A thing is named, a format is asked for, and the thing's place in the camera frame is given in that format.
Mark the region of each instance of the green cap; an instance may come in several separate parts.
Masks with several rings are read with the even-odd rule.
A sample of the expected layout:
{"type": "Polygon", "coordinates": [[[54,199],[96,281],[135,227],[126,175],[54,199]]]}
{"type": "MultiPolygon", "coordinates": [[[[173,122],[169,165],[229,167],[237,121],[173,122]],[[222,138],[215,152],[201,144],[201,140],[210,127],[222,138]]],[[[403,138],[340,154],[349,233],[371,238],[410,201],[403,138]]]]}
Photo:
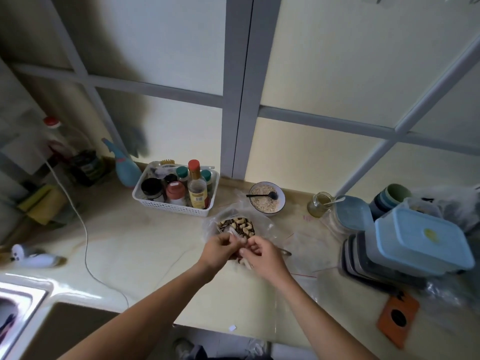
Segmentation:
{"type": "Polygon", "coordinates": [[[202,170],[200,174],[207,182],[212,178],[212,172],[210,172],[208,169],[202,170]]]}
{"type": "Polygon", "coordinates": [[[186,166],[179,166],[177,168],[178,178],[185,178],[188,175],[188,168],[186,166]]]}

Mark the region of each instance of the basket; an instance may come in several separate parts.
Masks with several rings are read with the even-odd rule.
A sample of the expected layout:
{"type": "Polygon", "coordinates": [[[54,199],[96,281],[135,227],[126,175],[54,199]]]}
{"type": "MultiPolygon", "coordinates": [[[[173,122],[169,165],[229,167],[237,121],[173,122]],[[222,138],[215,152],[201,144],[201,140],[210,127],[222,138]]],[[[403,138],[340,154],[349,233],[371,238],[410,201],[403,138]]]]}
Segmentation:
{"type": "MultiPolygon", "coordinates": [[[[168,164],[170,167],[186,167],[186,165],[182,164],[168,164]]],[[[213,179],[213,195],[212,199],[210,201],[210,205],[208,208],[202,210],[199,208],[193,208],[193,207],[187,207],[187,206],[179,206],[177,204],[170,204],[170,203],[163,203],[163,202],[156,202],[154,200],[148,200],[145,197],[145,194],[142,192],[140,186],[142,182],[146,179],[147,175],[149,175],[149,172],[151,171],[152,167],[159,167],[160,162],[151,162],[147,165],[147,168],[143,171],[141,174],[140,179],[138,180],[135,188],[133,189],[133,192],[131,193],[132,197],[136,199],[138,202],[140,202],[142,205],[145,207],[150,207],[150,208],[155,208],[157,210],[163,210],[163,211],[170,211],[170,212],[175,212],[177,214],[184,214],[184,215],[192,215],[192,216],[200,216],[200,217],[207,217],[208,213],[210,212],[210,209],[213,207],[213,204],[215,202],[215,196],[217,195],[217,188],[219,187],[219,181],[220,181],[220,175],[217,171],[209,169],[212,172],[212,179],[213,179]]]]}

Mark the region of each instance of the forearm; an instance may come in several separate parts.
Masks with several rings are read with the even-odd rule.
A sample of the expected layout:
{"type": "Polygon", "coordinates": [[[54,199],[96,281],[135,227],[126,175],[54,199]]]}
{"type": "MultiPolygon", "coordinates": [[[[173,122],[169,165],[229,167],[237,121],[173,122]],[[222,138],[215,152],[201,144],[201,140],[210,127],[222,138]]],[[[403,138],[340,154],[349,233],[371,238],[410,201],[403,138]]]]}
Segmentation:
{"type": "Polygon", "coordinates": [[[356,338],[309,297],[292,278],[275,285],[302,328],[316,355],[322,360],[376,359],[356,338]]]}
{"type": "Polygon", "coordinates": [[[195,293],[213,278],[198,264],[65,353],[61,360],[145,359],[195,293]]]}

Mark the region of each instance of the hand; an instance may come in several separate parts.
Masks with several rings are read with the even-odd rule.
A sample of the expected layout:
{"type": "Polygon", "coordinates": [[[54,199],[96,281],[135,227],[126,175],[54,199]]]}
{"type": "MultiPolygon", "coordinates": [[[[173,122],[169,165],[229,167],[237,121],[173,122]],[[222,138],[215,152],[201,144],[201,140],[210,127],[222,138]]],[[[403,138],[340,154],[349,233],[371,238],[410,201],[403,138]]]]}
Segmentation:
{"type": "Polygon", "coordinates": [[[275,287],[292,278],[279,248],[263,237],[250,237],[247,248],[241,248],[239,253],[248,260],[259,276],[275,287]]]}
{"type": "Polygon", "coordinates": [[[234,254],[242,247],[242,242],[230,232],[212,236],[205,244],[197,264],[206,269],[213,279],[229,259],[235,259],[234,254]]]}

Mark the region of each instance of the white cord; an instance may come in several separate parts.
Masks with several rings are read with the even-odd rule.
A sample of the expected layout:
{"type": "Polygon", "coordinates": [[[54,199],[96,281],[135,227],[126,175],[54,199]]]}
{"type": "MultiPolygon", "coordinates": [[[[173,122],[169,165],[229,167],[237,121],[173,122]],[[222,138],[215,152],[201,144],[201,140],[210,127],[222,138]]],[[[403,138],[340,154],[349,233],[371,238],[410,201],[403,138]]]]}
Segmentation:
{"type": "Polygon", "coordinates": [[[77,211],[77,209],[75,208],[75,205],[74,205],[74,201],[71,199],[70,195],[68,194],[67,192],[67,189],[65,189],[65,187],[63,187],[63,184],[61,183],[60,179],[57,177],[57,175],[55,174],[53,168],[51,167],[51,165],[48,163],[48,161],[40,154],[39,151],[35,150],[37,152],[37,154],[39,154],[39,156],[45,161],[45,164],[47,165],[47,167],[50,169],[50,171],[52,172],[53,174],[53,177],[55,178],[55,180],[57,181],[58,185],[60,186],[60,188],[63,190],[63,193],[65,193],[65,195],[67,196],[68,198],[68,201],[70,202],[70,205],[71,207],[73,208],[73,210],[75,211],[75,213],[77,214],[78,218],[80,219],[80,222],[81,224],[83,225],[83,229],[85,230],[85,257],[84,257],[84,262],[85,262],[85,268],[87,269],[87,272],[88,274],[90,274],[90,276],[96,280],[98,283],[100,284],[103,284],[105,287],[111,289],[111,290],[114,290],[116,291],[117,293],[120,293],[123,298],[125,298],[125,301],[127,302],[127,308],[130,307],[130,304],[128,302],[128,299],[127,299],[127,296],[125,296],[123,294],[123,292],[121,292],[120,290],[118,290],[117,288],[114,288],[114,287],[111,287],[110,285],[102,282],[100,279],[97,279],[93,273],[90,271],[90,268],[88,268],[88,264],[87,264],[87,253],[88,253],[88,231],[87,231],[87,226],[85,225],[85,222],[83,221],[80,213],[77,211]]]}

